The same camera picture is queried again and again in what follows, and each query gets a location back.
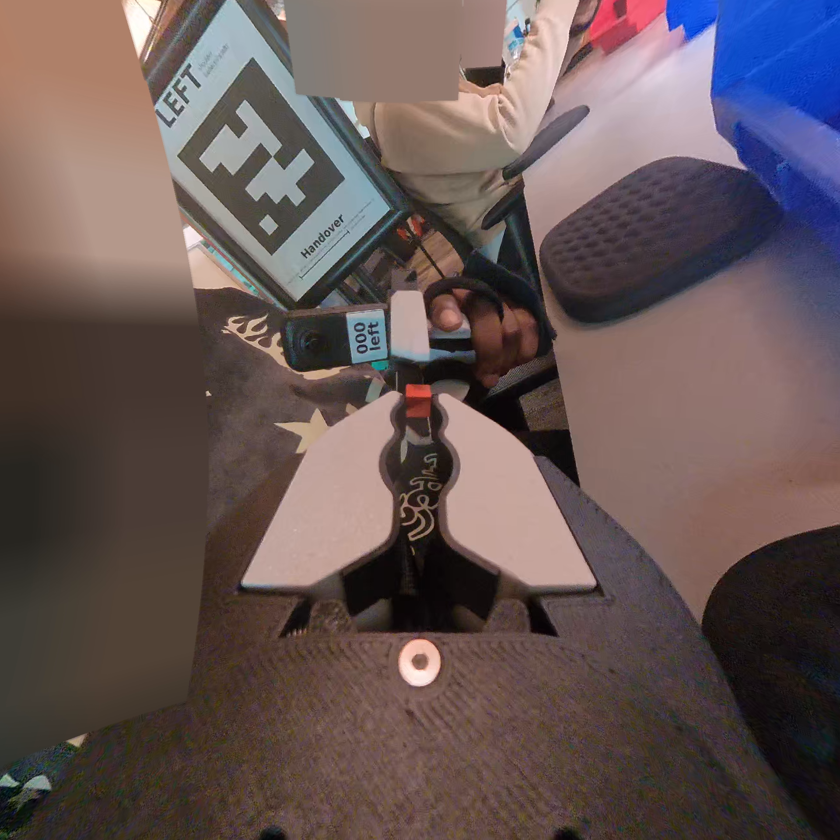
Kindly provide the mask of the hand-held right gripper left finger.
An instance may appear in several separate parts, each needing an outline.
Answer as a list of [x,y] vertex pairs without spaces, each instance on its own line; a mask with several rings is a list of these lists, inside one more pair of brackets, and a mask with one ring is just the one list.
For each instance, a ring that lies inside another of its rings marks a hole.
[[352,616],[382,613],[398,588],[399,531],[385,456],[403,404],[388,392],[308,447],[241,580],[247,592],[342,601]]

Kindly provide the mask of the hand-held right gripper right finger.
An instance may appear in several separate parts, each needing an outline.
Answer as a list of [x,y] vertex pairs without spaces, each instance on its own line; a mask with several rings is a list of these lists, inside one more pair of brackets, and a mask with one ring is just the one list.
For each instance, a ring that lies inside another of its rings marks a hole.
[[437,507],[439,569],[457,619],[486,621],[503,600],[594,593],[592,567],[531,451],[451,395],[436,408],[452,457]]

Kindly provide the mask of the blue plastic bin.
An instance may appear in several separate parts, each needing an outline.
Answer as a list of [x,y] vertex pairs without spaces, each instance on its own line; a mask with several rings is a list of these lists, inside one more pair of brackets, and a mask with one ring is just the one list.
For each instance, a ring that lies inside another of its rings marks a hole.
[[714,25],[718,18],[719,1],[671,1],[665,6],[668,30],[681,29],[686,40],[691,40]]
[[717,130],[776,201],[838,227],[839,2],[719,2]]

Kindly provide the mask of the person's left hand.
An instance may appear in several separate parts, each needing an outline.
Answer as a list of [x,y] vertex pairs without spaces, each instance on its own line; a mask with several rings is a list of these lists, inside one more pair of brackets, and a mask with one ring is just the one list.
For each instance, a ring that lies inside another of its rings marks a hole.
[[502,298],[503,316],[487,297],[470,290],[455,289],[437,296],[427,307],[436,329],[454,332],[469,323],[476,353],[473,371],[486,389],[520,365],[537,357],[540,333],[531,312],[513,300]]

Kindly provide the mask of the printed marker sign board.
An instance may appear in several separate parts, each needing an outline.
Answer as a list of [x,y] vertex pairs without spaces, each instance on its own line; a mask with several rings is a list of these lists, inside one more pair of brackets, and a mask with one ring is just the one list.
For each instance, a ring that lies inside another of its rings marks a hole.
[[410,214],[340,104],[297,93],[266,2],[163,2],[141,69],[186,222],[282,307],[319,305]]

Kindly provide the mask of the black office chair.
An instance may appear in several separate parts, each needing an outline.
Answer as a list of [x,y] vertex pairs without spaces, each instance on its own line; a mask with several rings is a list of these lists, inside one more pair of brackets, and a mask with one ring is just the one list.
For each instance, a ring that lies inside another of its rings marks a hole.
[[483,230],[490,230],[499,224],[505,225],[506,232],[521,262],[523,276],[540,298],[543,297],[543,293],[539,277],[539,262],[530,232],[522,174],[560,143],[585,120],[589,113],[588,106],[577,106],[562,113],[538,131],[529,147],[515,161],[501,169],[500,173],[502,181],[506,184],[506,191],[481,220]]

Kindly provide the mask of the black dimpled pad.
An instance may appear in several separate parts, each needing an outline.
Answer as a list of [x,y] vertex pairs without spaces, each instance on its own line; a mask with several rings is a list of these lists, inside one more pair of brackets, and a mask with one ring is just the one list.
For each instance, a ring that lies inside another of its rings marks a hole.
[[839,526],[736,562],[701,628],[764,758],[815,830],[839,838]]
[[613,322],[749,256],[783,220],[749,171],[671,156],[636,169],[556,224],[539,263],[571,319]]

